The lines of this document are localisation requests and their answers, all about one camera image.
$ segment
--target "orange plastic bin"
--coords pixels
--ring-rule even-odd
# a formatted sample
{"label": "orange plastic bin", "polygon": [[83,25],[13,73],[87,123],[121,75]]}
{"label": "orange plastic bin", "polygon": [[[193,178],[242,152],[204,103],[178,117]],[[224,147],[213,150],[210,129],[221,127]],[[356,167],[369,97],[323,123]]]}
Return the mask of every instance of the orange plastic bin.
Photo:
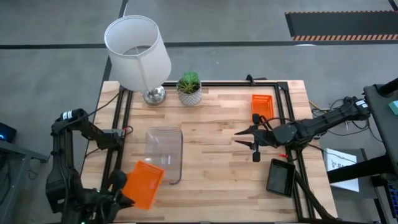
{"label": "orange plastic bin", "polygon": [[134,170],[127,175],[127,183],[122,193],[134,201],[134,206],[150,209],[165,171],[157,166],[138,161]]}
{"label": "orange plastic bin", "polygon": [[252,95],[251,113],[264,115],[267,119],[274,117],[274,103],[270,95]]}

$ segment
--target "clear plastic container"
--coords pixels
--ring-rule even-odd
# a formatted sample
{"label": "clear plastic container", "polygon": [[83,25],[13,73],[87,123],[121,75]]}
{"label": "clear plastic container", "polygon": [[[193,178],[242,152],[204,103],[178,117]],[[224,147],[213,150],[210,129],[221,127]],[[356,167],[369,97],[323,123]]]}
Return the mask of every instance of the clear plastic container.
{"label": "clear plastic container", "polygon": [[163,184],[177,184],[182,170],[182,131],[175,127],[152,127],[146,133],[144,161],[165,170]]}

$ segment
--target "butcher block tabletop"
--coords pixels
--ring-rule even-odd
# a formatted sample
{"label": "butcher block tabletop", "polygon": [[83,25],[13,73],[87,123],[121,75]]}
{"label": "butcher block tabletop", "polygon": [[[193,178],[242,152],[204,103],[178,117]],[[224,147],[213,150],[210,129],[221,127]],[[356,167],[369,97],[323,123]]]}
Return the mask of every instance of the butcher block tabletop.
{"label": "butcher block tabletop", "polygon": [[[304,82],[287,82],[295,118],[312,118]],[[274,114],[278,114],[274,88],[204,86],[201,102],[195,106],[184,106],[175,87],[166,87],[166,90],[167,98],[159,106],[147,105],[141,93],[134,92],[129,115],[129,125],[134,131],[126,136],[121,169],[129,173],[137,161],[144,160],[146,131],[150,127],[178,127],[183,133],[182,179],[176,185],[162,184],[150,210],[134,207],[121,210],[115,222],[297,221],[293,198],[266,191],[270,161],[273,158],[284,160],[279,156],[285,153],[284,147],[260,147],[261,162],[252,162],[252,151],[234,142],[253,140],[252,135],[234,136],[234,133],[252,124],[252,94],[272,95]],[[98,107],[107,103],[118,91],[118,82],[104,82]],[[283,93],[282,102],[285,117],[288,118]],[[111,129],[115,107],[116,100],[99,110],[94,124],[101,129]],[[122,107],[119,127],[123,115]],[[280,122],[273,120],[270,124],[278,126]],[[87,153],[96,148],[96,143],[91,141]],[[85,159],[81,174],[84,188],[100,188],[105,158],[106,150],[103,150]],[[308,147],[303,150],[303,158],[311,191],[336,217],[322,152]],[[303,192],[299,192],[304,216],[308,217]]]}

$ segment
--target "lamp base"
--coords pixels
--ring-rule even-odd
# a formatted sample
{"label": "lamp base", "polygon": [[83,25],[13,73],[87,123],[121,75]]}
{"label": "lamp base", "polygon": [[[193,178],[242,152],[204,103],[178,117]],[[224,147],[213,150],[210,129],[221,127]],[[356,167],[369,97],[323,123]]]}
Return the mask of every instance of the lamp base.
{"label": "lamp base", "polygon": [[153,90],[144,91],[143,96],[144,100],[149,105],[159,105],[164,102],[166,99],[166,90],[162,86],[158,86]]}

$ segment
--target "concrete floor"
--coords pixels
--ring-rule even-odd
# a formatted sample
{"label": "concrete floor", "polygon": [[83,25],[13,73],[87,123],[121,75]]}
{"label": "concrete floor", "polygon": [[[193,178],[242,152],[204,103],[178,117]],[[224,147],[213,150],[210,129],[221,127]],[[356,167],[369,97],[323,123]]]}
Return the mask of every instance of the concrete floor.
{"label": "concrete floor", "polygon": [[[1,0],[0,44],[102,43],[103,32],[118,17],[120,6],[121,0]],[[126,14],[155,20],[166,42],[289,41],[284,12],[348,10],[391,7],[388,0],[130,0]],[[344,96],[361,96],[365,85],[397,77],[398,45],[173,48],[168,52],[173,66],[169,80],[177,80],[186,70],[197,71],[202,80],[241,80],[249,73],[270,80],[300,79],[305,80],[309,98],[324,107]],[[0,50],[0,118],[18,130],[16,143],[49,154],[50,125],[62,111],[95,109],[107,56],[105,49]],[[334,130],[346,132],[342,126]],[[86,144],[76,136],[78,169]],[[368,157],[385,152],[369,132],[350,137],[326,134],[321,145],[363,147]],[[32,168],[39,178],[28,180],[21,192],[16,223],[59,222],[44,194],[51,161],[46,165],[32,161]],[[357,222],[378,219],[373,201],[335,196],[339,217]]]}

